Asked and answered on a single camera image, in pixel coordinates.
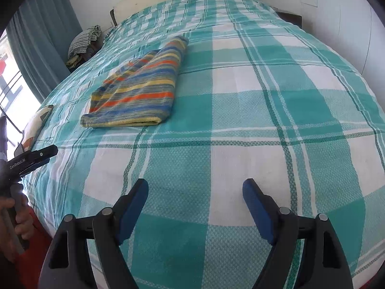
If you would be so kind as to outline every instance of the metal screw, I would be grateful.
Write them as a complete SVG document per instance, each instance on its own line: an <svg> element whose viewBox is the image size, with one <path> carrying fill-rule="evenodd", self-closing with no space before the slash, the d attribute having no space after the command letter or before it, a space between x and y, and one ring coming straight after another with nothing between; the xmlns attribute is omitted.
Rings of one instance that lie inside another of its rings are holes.
<svg viewBox="0 0 385 289"><path fill-rule="evenodd" d="M67 214L66 216L64 216L64 221L70 222L73 218L74 216L72 214Z"/></svg>
<svg viewBox="0 0 385 289"><path fill-rule="evenodd" d="M320 218L320 220L326 222L328 220L328 216L326 214L319 214L318 217Z"/></svg>
<svg viewBox="0 0 385 289"><path fill-rule="evenodd" d="M290 209L283 206L280 208L280 213L284 215L290 214Z"/></svg>
<svg viewBox="0 0 385 289"><path fill-rule="evenodd" d="M112 213L112 208L104 208L102 209L102 214L103 215L110 215Z"/></svg>

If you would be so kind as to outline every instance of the striped towel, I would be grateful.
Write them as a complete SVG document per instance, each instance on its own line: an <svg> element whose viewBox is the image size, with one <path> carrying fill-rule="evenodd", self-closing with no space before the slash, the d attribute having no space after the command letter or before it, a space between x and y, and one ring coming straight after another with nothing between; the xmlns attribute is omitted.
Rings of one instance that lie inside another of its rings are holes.
<svg viewBox="0 0 385 289"><path fill-rule="evenodd" d="M157 125L170 115L175 83L189 40L173 38L161 50L124 65L91 95L83 127Z"/></svg>

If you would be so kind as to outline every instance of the hand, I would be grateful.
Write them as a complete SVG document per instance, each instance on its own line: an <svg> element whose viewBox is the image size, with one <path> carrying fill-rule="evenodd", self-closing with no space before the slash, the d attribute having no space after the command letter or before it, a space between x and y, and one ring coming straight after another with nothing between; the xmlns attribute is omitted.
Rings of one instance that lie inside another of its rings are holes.
<svg viewBox="0 0 385 289"><path fill-rule="evenodd" d="M15 227L15 232L21 235L23 239L28 240L33 235L33 218L28 212L28 198L23 195L22 197L23 208L16 214L16 222L18 225ZM0 197L0 211L3 208L11 208L15 205L15 201L12 198ZM11 262L16 258L16 248L13 241L8 234L2 217L0 217L0 251L4 253L4 256Z"/></svg>

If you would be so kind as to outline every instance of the bed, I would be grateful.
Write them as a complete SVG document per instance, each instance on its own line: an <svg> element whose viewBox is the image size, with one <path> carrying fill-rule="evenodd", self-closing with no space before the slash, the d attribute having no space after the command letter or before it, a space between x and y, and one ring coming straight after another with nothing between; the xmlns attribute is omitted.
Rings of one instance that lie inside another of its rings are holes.
<svg viewBox="0 0 385 289"><path fill-rule="evenodd" d="M166 122L80 126L108 75L179 34L189 46ZM24 179L31 205L53 235L64 215L94 215L145 178L148 200L121 246L141 289L253 286L270 246L243 202L249 177L279 206L329 216L355 288L384 260L384 112L345 59L257 0L145 8L115 27L49 104L34 148L59 151ZM89 250L106 288L92 242Z"/></svg>

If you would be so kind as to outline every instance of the curtain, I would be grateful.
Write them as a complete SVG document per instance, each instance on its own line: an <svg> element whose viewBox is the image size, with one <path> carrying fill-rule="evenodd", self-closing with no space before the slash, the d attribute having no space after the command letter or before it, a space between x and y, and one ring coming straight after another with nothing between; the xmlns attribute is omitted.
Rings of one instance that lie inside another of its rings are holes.
<svg viewBox="0 0 385 289"><path fill-rule="evenodd" d="M25 0L9 22L15 61L40 103L70 74L68 48L81 31L69 0Z"/></svg>

